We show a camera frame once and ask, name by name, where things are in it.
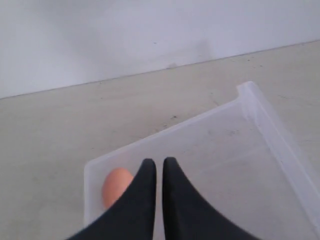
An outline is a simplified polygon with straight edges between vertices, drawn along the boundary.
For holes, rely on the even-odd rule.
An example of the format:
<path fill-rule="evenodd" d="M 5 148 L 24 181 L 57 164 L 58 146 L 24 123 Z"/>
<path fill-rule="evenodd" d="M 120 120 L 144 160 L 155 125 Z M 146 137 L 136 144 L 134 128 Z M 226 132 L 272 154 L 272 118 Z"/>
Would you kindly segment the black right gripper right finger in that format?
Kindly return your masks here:
<path fill-rule="evenodd" d="M 162 170 L 162 215 L 167 240 L 251 240 L 243 230 L 213 208 L 191 184 L 174 157 Z"/>

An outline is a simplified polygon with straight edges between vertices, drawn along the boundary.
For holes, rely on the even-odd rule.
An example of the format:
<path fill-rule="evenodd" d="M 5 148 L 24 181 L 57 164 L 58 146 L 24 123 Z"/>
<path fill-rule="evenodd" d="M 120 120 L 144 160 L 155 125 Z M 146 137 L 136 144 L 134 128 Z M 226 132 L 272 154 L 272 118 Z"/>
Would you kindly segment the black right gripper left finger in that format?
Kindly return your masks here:
<path fill-rule="evenodd" d="M 146 158 L 120 198 L 71 240 L 151 240 L 156 212 L 157 168 Z"/>

